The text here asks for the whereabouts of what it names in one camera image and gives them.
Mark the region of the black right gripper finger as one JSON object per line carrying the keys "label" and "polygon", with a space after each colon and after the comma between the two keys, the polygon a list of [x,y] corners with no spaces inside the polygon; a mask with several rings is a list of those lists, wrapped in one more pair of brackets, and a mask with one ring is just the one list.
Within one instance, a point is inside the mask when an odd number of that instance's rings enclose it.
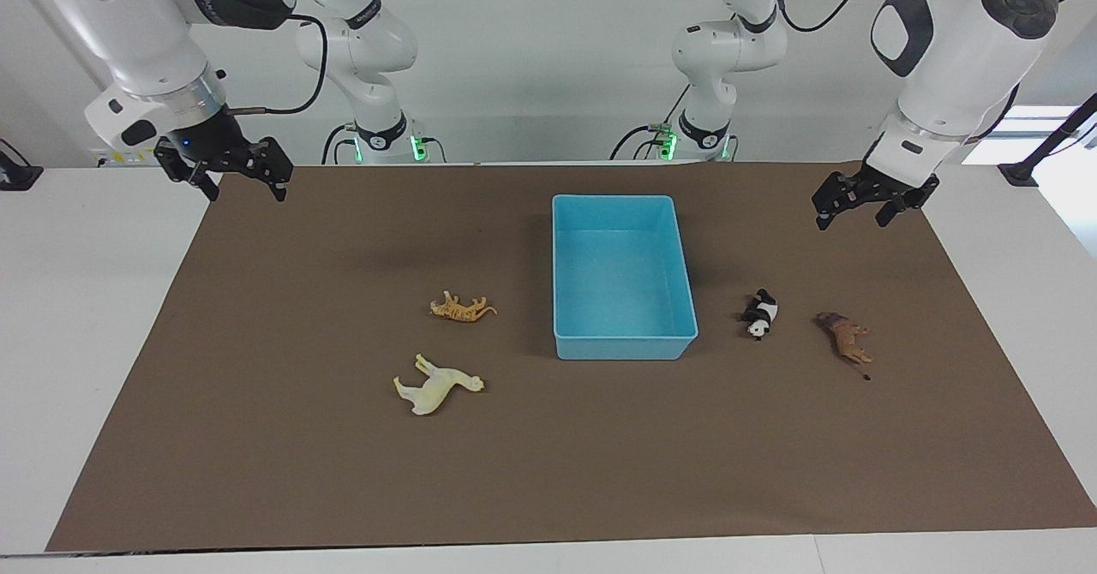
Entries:
{"label": "black right gripper finger", "polygon": [[184,182],[197,188],[210,202],[219,198],[219,185],[200,164],[188,164],[172,144],[156,145],[156,160],[172,182]]}
{"label": "black right gripper finger", "polygon": [[273,137],[249,144],[249,176],[263,182],[278,202],[285,202],[294,164]]}

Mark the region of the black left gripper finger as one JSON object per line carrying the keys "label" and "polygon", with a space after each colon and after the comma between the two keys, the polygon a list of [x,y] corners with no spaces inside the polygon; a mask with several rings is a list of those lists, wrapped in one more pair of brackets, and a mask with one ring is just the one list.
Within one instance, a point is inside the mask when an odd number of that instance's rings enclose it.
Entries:
{"label": "black left gripper finger", "polygon": [[866,202],[866,188],[857,176],[845,176],[834,171],[812,195],[812,207],[816,212],[816,226],[827,230],[842,212],[861,206]]}
{"label": "black left gripper finger", "polygon": [[921,191],[921,188],[894,195],[893,199],[884,203],[884,206],[878,210],[875,223],[878,227],[886,228],[900,214],[908,210],[920,210],[924,202],[925,192]]}

